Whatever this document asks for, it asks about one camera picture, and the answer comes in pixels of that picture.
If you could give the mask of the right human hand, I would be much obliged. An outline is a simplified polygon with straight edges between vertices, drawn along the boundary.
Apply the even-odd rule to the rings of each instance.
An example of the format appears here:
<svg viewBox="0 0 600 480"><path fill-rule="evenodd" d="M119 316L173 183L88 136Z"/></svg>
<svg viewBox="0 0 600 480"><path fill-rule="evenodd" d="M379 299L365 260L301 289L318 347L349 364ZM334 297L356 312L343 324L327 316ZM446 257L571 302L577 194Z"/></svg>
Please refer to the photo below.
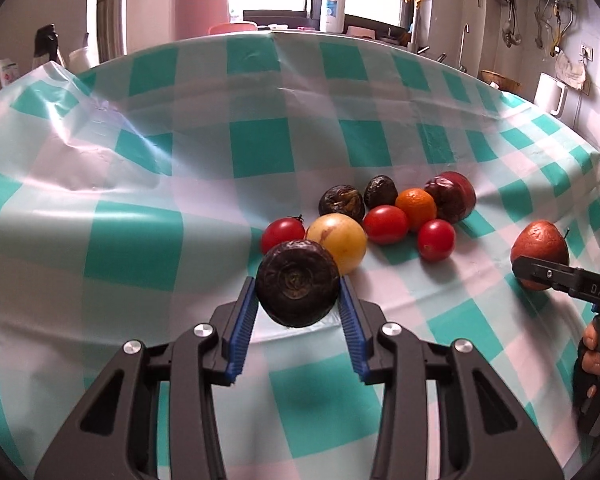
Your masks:
<svg viewBox="0 0 600 480"><path fill-rule="evenodd" d="M595 396L600 377L600 352L598 333L594 323L588 324L582 335L578 349L578 362L574 370L574 391L582 399Z"/></svg>

